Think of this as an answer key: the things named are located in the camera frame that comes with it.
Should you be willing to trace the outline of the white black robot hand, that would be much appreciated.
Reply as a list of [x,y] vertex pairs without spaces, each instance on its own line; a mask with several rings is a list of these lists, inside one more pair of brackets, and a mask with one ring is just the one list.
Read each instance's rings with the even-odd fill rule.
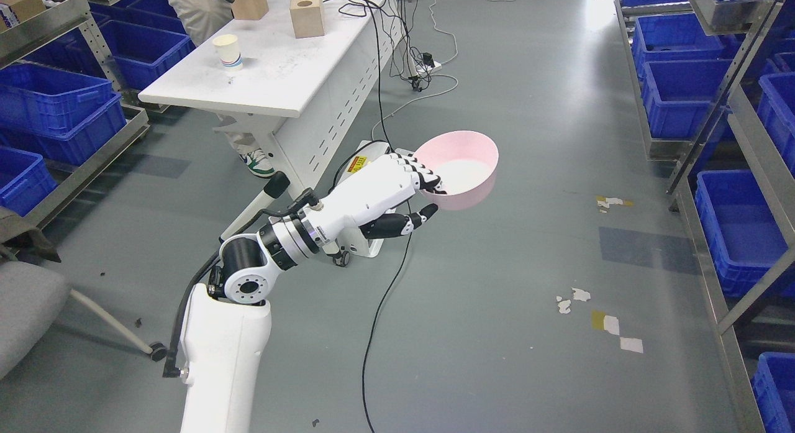
[[357,227],[367,239],[403,237],[439,209],[437,204],[429,204],[409,214],[389,212],[419,190],[445,192],[441,177],[416,158],[398,153],[381,155],[322,198],[320,210],[308,207],[304,220],[325,244],[349,227]]

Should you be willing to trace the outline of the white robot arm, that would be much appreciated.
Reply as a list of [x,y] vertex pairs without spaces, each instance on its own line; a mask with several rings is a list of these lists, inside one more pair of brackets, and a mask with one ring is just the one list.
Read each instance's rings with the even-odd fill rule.
[[306,222],[307,207],[321,207],[312,189],[281,211],[269,210],[274,200],[262,192],[226,228],[177,308],[163,376],[186,385],[182,432],[250,430],[269,294],[282,273],[327,244]]

